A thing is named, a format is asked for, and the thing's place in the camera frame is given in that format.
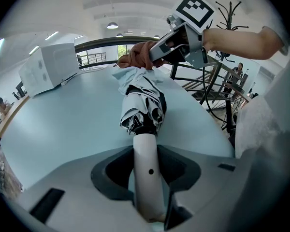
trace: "window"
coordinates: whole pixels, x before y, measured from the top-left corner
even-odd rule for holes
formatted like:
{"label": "window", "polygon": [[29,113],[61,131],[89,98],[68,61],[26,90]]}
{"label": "window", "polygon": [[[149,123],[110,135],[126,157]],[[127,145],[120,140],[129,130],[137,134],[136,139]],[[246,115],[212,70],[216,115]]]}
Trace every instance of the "window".
{"label": "window", "polygon": [[127,45],[126,45],[126,44],[124,44],[124,45],[118,45],[118,46],[117,46],[117,52],[118,52],[118,59],[119,59],[122,55],[128,54],[128,51],[127,51]]}

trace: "light blue cloth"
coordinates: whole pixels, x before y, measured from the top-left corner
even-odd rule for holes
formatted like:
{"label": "light blue cloth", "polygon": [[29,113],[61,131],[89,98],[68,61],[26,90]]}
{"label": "light blue cloth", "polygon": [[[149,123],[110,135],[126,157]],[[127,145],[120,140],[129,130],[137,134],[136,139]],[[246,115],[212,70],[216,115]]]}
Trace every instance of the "light blue cloth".
{"label": "light blue cloth", "polygon": [[133,132],[135,126],[138,126],[135,123],[143,124],[143,114],[147,114],[156,126],[158,133],[164,120],[164,114],[159,100],[161,91],[157,88],[156,83],[163,82],[163,78],[156,76],[153,70],[134,66],[124,69],[114,67],[112,75],[118,80],[118,90],[123,95],[126,95],[130,85],[141,90],[141,92],[131,92],[124,97],[120,126]]}
{"label": "light blue cloth", "polygon": [[[124,69],[118,66],[114,67],[112,75],[118,80],[120,86],[118,90],[123,95],[126,94],[129,85],[133,85],[141,90],[152,90],[152,86],[144,79],[144,77],[150,80],[154,85],[163,82],[163,78],[161,76],[156,76],[153,70],[146,70],[145,68],[134,66]],[[152,92],[156,93],[157,97],[159,97],[159,93],[156,90],[152,90]]]}

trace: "black slot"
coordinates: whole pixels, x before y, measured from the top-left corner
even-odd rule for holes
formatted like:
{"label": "black slot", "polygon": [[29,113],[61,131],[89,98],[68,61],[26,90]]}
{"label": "black slot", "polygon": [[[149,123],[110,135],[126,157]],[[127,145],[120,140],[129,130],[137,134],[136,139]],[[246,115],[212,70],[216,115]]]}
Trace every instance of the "black slot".
{"label": "black slot", "polygon": [[225,169],[225,170],[228,170],[228,171],[231,171],[233,172],[235,170],[235,166],[232,166],[232,165],[229,165],[229,164],[226,164],[226,163],[221,163],[218,165],[219,168],[222,168],[222,169]]}
{"label": "black slot", "polygon": [[168,213],[164,222],[164,230],[170,230],[192,217],[184,207],[178,206],[173,194],[170,194]]}
{"label": "black slot", "polygon": [[64,193],[63,190],[51,188],[33,207],[30,214],[40,222],[45,223]]}
{"label": "black slot", "polygon": [[91,171],[91,181],[95,188],[108,199],[134,203],[134,194],[128,190],[133,159],[133,146],[128,146],[96,164]]}

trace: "desk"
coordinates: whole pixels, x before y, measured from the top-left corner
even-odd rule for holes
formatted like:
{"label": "desk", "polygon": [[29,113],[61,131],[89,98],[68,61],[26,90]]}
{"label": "desk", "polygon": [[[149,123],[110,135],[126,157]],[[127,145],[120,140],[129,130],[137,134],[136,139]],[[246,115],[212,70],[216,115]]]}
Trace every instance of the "desk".
{"label": "desk", "polygon": [[0,122],[0,138],[3,136],[6,128],[11,123],[12,119],[15,117],[17,112],[27,102],[28,99],[29,96],[26,95],[20,98],[19,100],[15,101],[15,103],[12,105],[11,109],[8,111],[6,116],[4,116],[3,120]]}
{"label": "desk", "polygon": [[[14,117],[1,145],[25,188],[65,162],[133,144],[133,136],[119,126],[123,96],[112,69],[79,75],[65,86],[30,98]],[[164,75],[158,87],[167,102],[158,144],[234,155],[220,127],[181,86]]]}

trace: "folded umbrella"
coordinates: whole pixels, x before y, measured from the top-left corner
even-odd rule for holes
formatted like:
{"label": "folded umbrella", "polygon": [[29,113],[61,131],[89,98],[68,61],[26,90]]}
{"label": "folded umbrella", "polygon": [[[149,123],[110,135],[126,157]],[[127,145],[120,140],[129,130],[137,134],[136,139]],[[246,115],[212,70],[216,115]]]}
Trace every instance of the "folded umbrella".
{"label": "folded umbrella", "polygon": [[125,95],[120,126],[136,134],[157,135],[166,112],[164,95],[156,86],[162,78],[153,70],[135,66],[115,67],[113,76],[119,82],[119,92]]}

